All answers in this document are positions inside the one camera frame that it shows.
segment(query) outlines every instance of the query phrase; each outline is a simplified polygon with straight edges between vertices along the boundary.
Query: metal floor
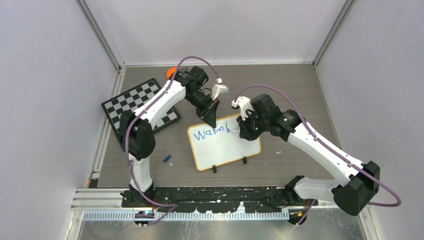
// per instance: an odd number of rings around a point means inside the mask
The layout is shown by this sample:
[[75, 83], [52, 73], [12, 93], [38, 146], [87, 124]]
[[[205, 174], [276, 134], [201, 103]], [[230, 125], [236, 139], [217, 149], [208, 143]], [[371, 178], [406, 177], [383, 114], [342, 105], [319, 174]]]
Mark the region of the metal floor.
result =
[[[202, 68], [210, 78], [205, 87], [211, 88], [215, 83], [214, 73], [207, 66]], [[129, 67], [121, 91], [150, 78], [156, 78], [163, 86], [168, 69], [169, 67]], [[230, 93], [219, 96], [221, 103], [216, 113], [217, 118], [238, 113], [231, 108], [231, 101], [243, 87], [257, 83], [268, 84], [286, 93], [306, 120], [337, 145], [320, 83], [311, 64], [221, 65], [216, 66], [216, 70], [223, 84], [229, 87]], [[282, 111], [291, 108], [280, 95], [266, 88], [250, 88], [243, 96], [253, 98], [262, 93], [271, 95]], [[156, 148], [150, 156], [150, 175], [155, 186], [284, 186], [296, 175], [313, 179], [332, 178], [306, 153], [269, 133], [261, 135], [262, 152], [249, 157], [246, 165], [242, 161], [236, 161], [219, 166], [217, 173], [212, 170], [198, 171], [187, 129], [203, 122], [196, 116], [195, 108], [188, 101], [182, 100], [175, 107], [181, 119], [155, 134]], [[162, 162], [169, 154], [172, 155], [170, 160], [167, 163]], [[97, 186], [127, 187], [129, 182], [130, 172], [124, 153], [115, 135], [110, 134]]]
[[79, 240], [366, 240], [359, 216], [338, 208], [312, 209], [299, 228], [286, 220], [164, 221], [135, 227], [132, 221], [83, 221]]

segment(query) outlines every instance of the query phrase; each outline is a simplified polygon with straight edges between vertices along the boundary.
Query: small white object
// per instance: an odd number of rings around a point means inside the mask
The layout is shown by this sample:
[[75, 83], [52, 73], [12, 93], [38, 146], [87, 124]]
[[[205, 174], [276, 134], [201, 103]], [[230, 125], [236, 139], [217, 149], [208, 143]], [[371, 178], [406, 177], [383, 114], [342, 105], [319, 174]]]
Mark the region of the small white object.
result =
[[228, 94], [228, 87], [222, 84], [215, 84], [212, 87], [212, 99], [215, 100], [220, 94]]
[[253, 112], [253, 107], [251, 105], [251, 100], [248, 97], [240, 96], [237, 98], [236, 101], [231, 102], [231, 107], [236, 109], [237, 107], [240, 108], [240, 114], [241, 118], [246, 120], [248, 118], [247, 110], [251, 110]]
[[239, 128], [239, 116], [236, 114], [218, 119], [216, 128], [206, 123], [188, 128], [188, 139], [197, 170], [204, 171], [213, 165], [220, 166], [261, 152], [260, 138], [248, 141], [231, 132], [231, 129]]

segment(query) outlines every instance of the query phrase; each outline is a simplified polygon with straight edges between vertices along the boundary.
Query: orange object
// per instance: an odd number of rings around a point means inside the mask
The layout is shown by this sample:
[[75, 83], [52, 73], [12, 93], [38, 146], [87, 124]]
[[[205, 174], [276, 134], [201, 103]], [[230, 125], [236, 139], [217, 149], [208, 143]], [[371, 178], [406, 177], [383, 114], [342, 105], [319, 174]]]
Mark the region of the orange object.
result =
[[153, 206], [151, 207], [151, 210], [153, 211], [153, 210], [155, 210], [156, 209], [156, 205], [155, 204], [153, 204]]
[[175, 70], [177, 70], [177, 67], [171, 67], [167, 72], [166, 72], [166, 77], [168, 79], [171, 79], [172, 74], [174, 74]]

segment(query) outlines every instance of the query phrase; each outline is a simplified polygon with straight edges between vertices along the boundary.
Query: whiteboard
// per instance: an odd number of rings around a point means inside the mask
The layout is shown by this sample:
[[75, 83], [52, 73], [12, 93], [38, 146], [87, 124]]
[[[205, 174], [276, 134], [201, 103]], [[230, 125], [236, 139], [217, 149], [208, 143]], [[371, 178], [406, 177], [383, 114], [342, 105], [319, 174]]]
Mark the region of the whiteboard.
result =
[[194, 163], [199, 171], [211, 169], [213, 165], [228, 164], [243, 157], [250, 157], [261, 152], [261, 140], [248, 141], [239, 137], [240, 130], [235, 114], [220, 118], [216, 128], [206, 123], [188, 128], [187, 134], [193, 152]]

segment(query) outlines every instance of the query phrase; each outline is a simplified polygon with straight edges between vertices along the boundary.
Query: ruler strip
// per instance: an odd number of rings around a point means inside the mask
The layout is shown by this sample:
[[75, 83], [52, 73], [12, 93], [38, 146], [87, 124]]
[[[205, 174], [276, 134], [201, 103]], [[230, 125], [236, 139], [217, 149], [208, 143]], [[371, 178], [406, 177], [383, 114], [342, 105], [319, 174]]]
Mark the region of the ruler strip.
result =
[[[84, 221], [154, 221], [165, 213], [154, 211], [154, 218], [135, 218], [138, 210], [86, 210]], [[171, 212], [161, 221], [243, 221], [243, 220], [288, 220], [289, 210], [281, 209], [281, 212], [255, 212], [245, 213], [237, 210], [232, 213], [200, 213], [200, 212]]]

